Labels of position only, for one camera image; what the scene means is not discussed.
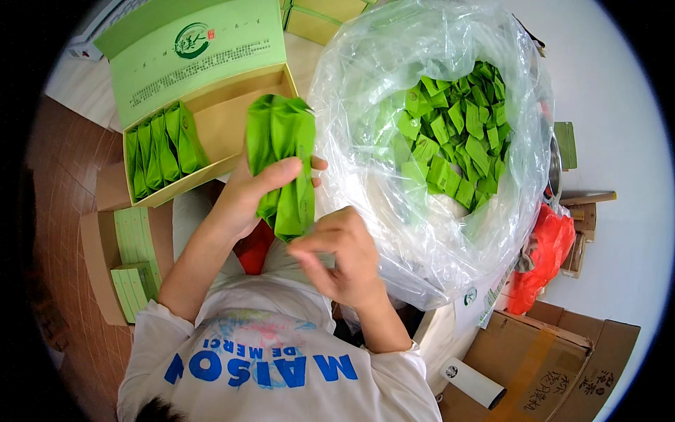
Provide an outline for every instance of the person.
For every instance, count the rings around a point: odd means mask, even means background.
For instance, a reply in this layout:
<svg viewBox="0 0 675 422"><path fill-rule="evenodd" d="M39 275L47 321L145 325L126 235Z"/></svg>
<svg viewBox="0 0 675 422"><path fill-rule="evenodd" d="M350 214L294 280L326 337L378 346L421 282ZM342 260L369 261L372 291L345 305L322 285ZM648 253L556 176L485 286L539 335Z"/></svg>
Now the person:
<svg viewBox="0 0 675 422"><path fill-rule="evenodd" d="M258 224L262 196L301 167L290 157L252 177L244 153L212 209L200 189L174 199L175 265L137 315L120 421L441 420L354 208L287 248L275 239L262 275L245 275L231 253ZM332 335L331 300L356 311L366 348Z"/></svg>

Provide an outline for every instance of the white wall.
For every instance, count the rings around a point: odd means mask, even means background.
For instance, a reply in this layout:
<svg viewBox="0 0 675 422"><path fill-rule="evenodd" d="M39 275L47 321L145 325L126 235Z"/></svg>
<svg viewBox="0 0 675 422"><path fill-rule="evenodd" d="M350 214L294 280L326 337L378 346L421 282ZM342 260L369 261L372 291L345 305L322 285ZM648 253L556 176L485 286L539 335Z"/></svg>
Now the white wall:
<svg viewBox="0 0 675 422"><path fill-rule="evenodd" d="M603 410L618 404L655 334L670 284L674 183L668 139L637 58L592 0L502 0L546 43L556 121L574 124L578 169L564 190L615 190L597 205L595 243L579 280L558 276L545 300L642 327L628 366Z"/></svg>

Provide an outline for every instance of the brown packing tape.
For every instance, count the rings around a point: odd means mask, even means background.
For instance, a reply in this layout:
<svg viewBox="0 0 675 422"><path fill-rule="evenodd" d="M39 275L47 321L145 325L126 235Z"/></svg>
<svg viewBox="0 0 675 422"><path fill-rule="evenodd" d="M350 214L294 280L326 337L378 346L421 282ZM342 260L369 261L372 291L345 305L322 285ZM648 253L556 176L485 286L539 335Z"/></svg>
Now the brown packing tape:
<svg viewBox="0 0 675 422"><path fill-rule="evenodd" d="M518 406L520 398L532 383L537 372L539 372L539 368L556 338L556 333L546 327L539 330L539 334L523 356L518 370L506 386L506 395L484 419L484 422L524 421L528 419L520 410L516 410L516 406ZM518 413L517 418L512 417L514 411Z"/></svg>

